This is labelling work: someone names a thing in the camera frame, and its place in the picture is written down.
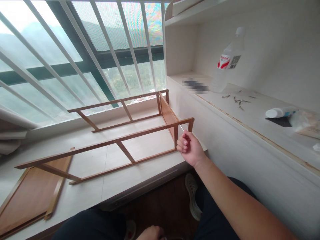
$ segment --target bottle cap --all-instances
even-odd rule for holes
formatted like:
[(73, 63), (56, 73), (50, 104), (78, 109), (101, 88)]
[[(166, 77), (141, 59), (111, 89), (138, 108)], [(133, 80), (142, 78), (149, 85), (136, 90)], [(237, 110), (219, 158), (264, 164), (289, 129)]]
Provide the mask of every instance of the bottle cap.
[(277, 117), (281, 117), (282, 112), (280, 109), (270, 109), (268, 111), (266, 111), (266, 116), (268, 118), (277, 118)]
[(246, 33), (246, 27), (238, 27), (236, 30), (236, 35), (244, 35)]

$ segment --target white tube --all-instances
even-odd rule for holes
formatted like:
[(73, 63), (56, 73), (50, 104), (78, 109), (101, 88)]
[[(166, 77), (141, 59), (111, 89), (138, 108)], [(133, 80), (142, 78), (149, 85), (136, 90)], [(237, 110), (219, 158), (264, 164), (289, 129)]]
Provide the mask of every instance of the white tube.
[(288, 117), (298, 111), (296, 107), (272, 108), (266, 111), (268, 118)]

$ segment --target wooden frame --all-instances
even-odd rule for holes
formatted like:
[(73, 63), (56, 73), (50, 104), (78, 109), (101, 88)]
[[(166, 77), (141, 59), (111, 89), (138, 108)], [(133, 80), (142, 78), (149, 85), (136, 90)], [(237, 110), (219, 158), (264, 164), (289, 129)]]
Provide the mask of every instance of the wooden frame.
[[(162, 96), (162, 94), (161, 94), (162, 92), (166, 92), (166, 99), (167, 100), (165, 100), (164, 97)], [(41, 168), (41, 169), (43, 169), (45, 171), (48, 171), (48, 172), (51, 172), (53, 174), (59, 175), (61, 177), (73, 180), (69, 184), (70, 185), (74, 185), (74, 184), (78, 184), (78, 183), (81, 183), (81, 182), (84, 182), (84, 181), (87, 181), (87, 180), (90, 180), (90, 179), (93, 179), (93, 178), (96, 178), (96, 177), (99, 177), (99, 176), (103, 176), (105, 174), (108, 174), (108, 173), (111, 173), (111, 172), (115, 172), (115, 171), (118, 171), (120, 169), (129, 167), (129, 166), (133, 166), (133, 165), (136, 165), (138, 163), (145, 162), (145, 161), (148, 161), (150, 159), (153, 159), (153, 158), (156, 158), (156, 157), (160, 157), (160, 156), (163, 156), (165, 154), (172, 153), (172, 152), (176, 151), (177, 150), (177, 143), (176, 142), (178, 140), (178, 126), (181, 125), (181, 124), (188, 123), (189, 124), (188, 125), (188, 131), (192, 132), (194, 118), (188, 118), (188, 119), (184, 119), (184, 120), (181, 120), (181, 121), (178, 120), (177, 116), (174, 114), (174, 112), (172, 111), (172, 109), (170, 108), (170, 106), (168, 104), (169, 95), (168, 95), (168, 90), (167, 89), (163, 90), (163, 91), (155, 92), (155, 93), (148, 93), (148, 94), (143, 94), (143, 95), (139, 95), (139, 96), (135, 96), (135, 97), (119, 99), (119, 100), (115, 100), (115, 101), (116, 102), (122, 102), (123, 103), (123, 107), (126, 109), (124, 101), (131, 100), (131, 99), (134, 99), (134, 98), (139, 98), (139, 97), (155, 95), (155, 94), (157, 95), (157, 105), (158, 105), (159, 114), (153, 115), (153, 116), (149, 116), (149, 117), (145, 117), (145, 118), (141, 118), (141, 119), (137, 119), (137, 120), (133, 120), (133, 121), (130, 121), (130, 122), (125, 122), (125, 123), (122, 123), (122, 124), (117, 124), (117, 125), (114, 125), (114, 126), (111, 126), (111, 127), (108, 127), (108, 128), (113, 128), (113, 127), (117, 127), (117, 126), (121, 126), (121, 125), (124, 125), (124, 124), (131, 123), (131, 122), (136, 122), (136, 121), (140, 121), (140, 120), (144, 120), (144, 119), (148, 119), (148, 118), (155, 117), (155, 116), (160, 116), (160, 115), (163, 116), (164, 121), (166, 122), (166, 125), (162, 125), (162, 126), (155, 127), (155, 128), (150, 128), (150, 129), (147, 129), (147, 130), (144, 130), (144, 131), (140, 131), (140, 132), (129, 134), (129, 135), (126, 135), (126, 136), (123, 136), (123, 137), (119, 137), (119, 138), (116, 138), (116, 139), (112, 139), (112, 140), (96, 143), (96, 144), (89, 145), (89, 146), (86, 146), (86, 147), (70, 150), (70, 151), (67, 151), (67, 152), (64, 152), (64, 153), (59, 153), (59, 154), (55, 154), (55, 155), (52, 155), (52, 156), (40, 158), (40, 159), (37, 159), (37, 160), (33, 160), (33, 161), (30, 161), (30, 162), (19, 164), (15, 168), (18, 168), (18, 169), (25, 169), (25, 168), (28, 168), (28, 167)], [(72, 109), (72, 110), (69, 110), (69, 112), (81, 113), (81, 110), (84, 110), (84, 109), (89, 109), (89, 108), (92, 108), (92, 107), (104, 106), (104, 105), (108, 105), (108, 104), (112, 104), (112, 103), (114, 103), (114, 101), (110, 101), (110, 102), (107, 102), (107, 103), (99, 103), (99, 104), (96, 104), (96, 105), (92, 105), (92, 106), (88, 106), (88, 107), (82, 107), (82, 108), (78, 108), (78, 109)], [(108, 128), (98, 129), (98, 130), (95, 130), (93, 132), (102, 131), (102, 130), (105, 130), (105, 129), (108, 129)], [(158, 131), (161, 131), (161, 130), (164, 130), (164, 129), (168, 129), (170, 131), (170, 134), (171, 134), (172, 139), (174, 141), (174, 148), (170, 149), (170, 150), (167, 150), (167, 151), (164, 151), (164, 152), (161, 152), (161, 153), (158, 153), (158, 154), (155, 154), (155, 155), (152, 155), (150, 157), (142, 158), (142, 159), (139, 159), (139, 160), (136, 161), (136, 160), (133, 159), (133, 157), (131, 156), (129, 151), (126, 149), (126, 147), (122, 143), (125, 140), (132, 139), (132, 138), (139, 137), (139, 136), (143, 136), (143, 135), (147, 135), (149, 133), (158, 132)], [(76, 176), (71, 175), (71, 174), (66, 173), (66, 172), (62, 173), (58, 169), (55, 169), (55, 168), (53, 168), (51, 166), (49, 167), (46, 164), (47, 162), (51, 162), (51, 161), (54, 161), (56, 159), (72, 156), (72, 155), (75, 155), (75, 154), (78, 154), (78, 153), (90, 151), (92, 149), (108, 146), (108, 145), (111, 145), (111, 144), (117, 144), (119, 146), (119, 148), (124, 152), (124, 154), (128, 157), (128, 159), (130, 160), (131, 163), (127, 163), (127, 164), (122, 165), (120, 167), (112, 168), (112, 169), (109, 169), (109, 170), (106, 170), (106, 171), (103, 171), (103, 172), (100, 172), (100, 173), (96, 173), (94, 175), (91, 175), (91, 176), (88, 176), (88, 177), (84, 177), (84, 178), (79, 178), (79, 177), (76, 177)]]
[[(161, 115), (161, 109), (160, 109), (160, 100), (159, 100), (159, 96), (162, 96), (161, 93), (166, 93), (166, 100), (167, 102), (169, 103), (169, 90), (168, 89), (165, 89), (165, 90), (162, 90), (162, 91), (159, 91), (159, 92), (151, 92), (151, 93), (146, 93), (146, 94), (141, 94), (141, 95), (138, 95), (138, 96), (133, 96), (133, 97), (128, 97), (128, 98), (122, 98), (122, 99), (117, 99), (117, 100), (112, 100), (112, 101), (109, 101), (109, 102), (104, 102), (104, 103), (98, 103), (98, 104), (94, 104), (94, 105), (90, 105), (90, 106), (86, 106), (86, 107), (80, 107), (80, 108), (75, 108), (75, 109), (70, 109), (68, 110), (69, 113), (72, 113), (72, 112), (76, 112), (80, 115), (80, 117), (82, 117), (87, 123), (89, 123), (89, 125), (91, 127), (94, 128), (94, 131), (92, 131), (93, 133), (96, 133), (96, 132), (100, 132), (100, 131), (103, 131), (103, 130), (107, 130), (107, 129), (110, 129), (110, 128), (115, 128), (115, 127), (120, 127), (122, 125), (126, 125), (126, 124), (129, 124), (129, 123), (134, 123), (134, 122), (138, 122), (138, 121), (142, 121), (142, 120), (145, 120), (145, 119), (149, 119), (149, 118), (153, 118), (153, 117), (158, 117)], [(133, 100), (133, 99), (137, 99), (137, 98), (142, 98), (142, 97), (148, 97), (148, 96), (152, 96), (152, 95), (157, 95), (157, 103), (158, 103), (158, 110), (159, 110), (159, 113), (158, 114), (155, 114), (155, 115), (152, 115), (152, 116), (148, 116), (148, 117), (144, 117), (144, 118), (139, 118), (139, 119), (135, 119), (133, 120), (129, 111), (128, 111), (128, 108), (125, 104), (125, 101), (128, 101), (128, 100)], [(82, 110), (86, 110), (86, 109), (91, 109), (91, 108), (95, 108), (95, 107), (101, 107), (101, 106), (106, 106), (106, 105), (110, 105), (110, 104), (114, 104), (114, 103), (121, 103), (122, 104), (122, 107), (124, 108), (124, 110), (126, 111), (127, 113), (127, 116), (129, 118), (129, 121), (128, 122), (124, 122), (124, 123), (120, 123), (120, 124), (116, 124), (116, 125), (113, 125), (113, 126), (110, 126), (110, 127), (105, 127), (105, 128), (98, 128), (97, 125), (95, 125), (86, 115), (84, 115), (81, 111)]]

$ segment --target plastic bag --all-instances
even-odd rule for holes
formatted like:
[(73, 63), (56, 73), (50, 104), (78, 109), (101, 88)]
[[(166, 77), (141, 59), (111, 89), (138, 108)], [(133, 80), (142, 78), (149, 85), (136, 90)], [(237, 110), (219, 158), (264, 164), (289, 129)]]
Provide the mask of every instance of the plastic bag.
[(291, 116), (289, 122), (295, 132), (320, 139), (320, 120), (315, 114), (297, 111)]

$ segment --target curtain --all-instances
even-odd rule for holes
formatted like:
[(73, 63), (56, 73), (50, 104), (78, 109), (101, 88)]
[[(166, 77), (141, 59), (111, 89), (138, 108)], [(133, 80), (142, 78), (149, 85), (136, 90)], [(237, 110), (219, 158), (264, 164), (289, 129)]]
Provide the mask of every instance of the curtain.
[(39, 125), (3, 108), (0, 108), (0, 155), (15, 151), (26, 138), (27, 132)]

